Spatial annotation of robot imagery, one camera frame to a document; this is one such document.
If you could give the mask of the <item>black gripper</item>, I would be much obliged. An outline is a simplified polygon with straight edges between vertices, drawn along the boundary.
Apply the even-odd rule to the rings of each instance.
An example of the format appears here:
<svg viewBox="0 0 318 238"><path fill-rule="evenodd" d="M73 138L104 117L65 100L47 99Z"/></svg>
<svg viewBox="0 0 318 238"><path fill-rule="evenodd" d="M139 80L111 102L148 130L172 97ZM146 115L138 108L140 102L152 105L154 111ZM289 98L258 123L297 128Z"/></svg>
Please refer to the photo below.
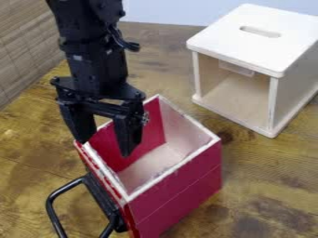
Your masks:
<svg viewBox="0 0 318 238"><path fill-rule="evenodd" d="M139 45L114 40L60 42L71 75L51 80L61 118L75 140L85 143L97 132L95 114L112 118L123 157L140 144L150 121L146 95L128 83L127 48L136 51Z"/></svg>

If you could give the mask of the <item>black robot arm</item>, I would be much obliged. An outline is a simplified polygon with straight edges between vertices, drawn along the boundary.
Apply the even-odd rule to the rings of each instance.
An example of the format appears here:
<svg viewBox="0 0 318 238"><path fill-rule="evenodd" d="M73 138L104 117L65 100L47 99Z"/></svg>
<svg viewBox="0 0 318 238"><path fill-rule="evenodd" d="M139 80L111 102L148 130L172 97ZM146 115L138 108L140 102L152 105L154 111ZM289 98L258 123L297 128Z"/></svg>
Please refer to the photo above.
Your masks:
<svg viewBox="0 0 318 238"><path fill-rule="evenodd" d="M73 138L84 143L97 132L95 117L114 120L124 157L142 142L146 94L127 82L126 52L140 45L118 28L126 16L122 0L45 0L60 33L59 47L71 75L55 77L56 101Z"/></svg>

